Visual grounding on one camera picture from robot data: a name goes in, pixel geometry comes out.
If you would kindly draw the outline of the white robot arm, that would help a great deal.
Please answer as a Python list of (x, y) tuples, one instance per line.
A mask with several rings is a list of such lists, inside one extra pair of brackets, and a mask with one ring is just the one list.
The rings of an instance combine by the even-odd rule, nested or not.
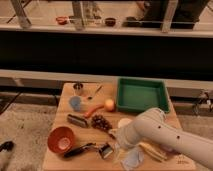
[(137, 115), (116, 130), (115, 138), (119, 147), (125, 150), (147, 138), (213, 170), (213, 140), (170, 126), (165, 122), (165, 113), (159, 108), (150, 108)]

